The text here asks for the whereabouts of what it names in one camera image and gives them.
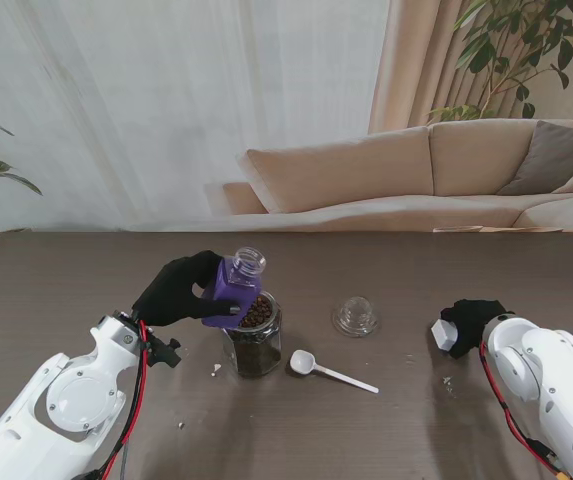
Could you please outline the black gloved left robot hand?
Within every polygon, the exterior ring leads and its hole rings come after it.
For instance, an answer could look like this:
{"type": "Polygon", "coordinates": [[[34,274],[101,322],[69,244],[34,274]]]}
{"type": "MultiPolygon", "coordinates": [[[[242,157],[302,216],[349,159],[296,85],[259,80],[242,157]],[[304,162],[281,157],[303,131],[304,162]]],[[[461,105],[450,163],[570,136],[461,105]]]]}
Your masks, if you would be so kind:
{"type": "Polygon", "coordinates": [[[205,289],[216,278],[223,258],[211,250],[167,263],[132,305],[138,320],[150,326],[169,326],[184,318],[234,317],[241,308],[230,300],[200,298],[197,284],[205,289]]]}

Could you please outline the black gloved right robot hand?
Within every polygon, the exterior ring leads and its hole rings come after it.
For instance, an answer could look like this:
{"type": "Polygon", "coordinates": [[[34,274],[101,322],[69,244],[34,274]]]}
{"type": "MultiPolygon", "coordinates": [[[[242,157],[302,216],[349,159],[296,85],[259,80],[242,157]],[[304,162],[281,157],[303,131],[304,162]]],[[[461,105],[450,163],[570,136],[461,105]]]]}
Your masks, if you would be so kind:
{"type": "Polygon", "coordinates": [[[454,325],[457,340],[448,351],[453,359],[460,359],[482,342],[485,326],[498,316],[506,317],[512,311],[506,310],[498,300],[456,301],[440,313],[440,319],[454,325]]]}

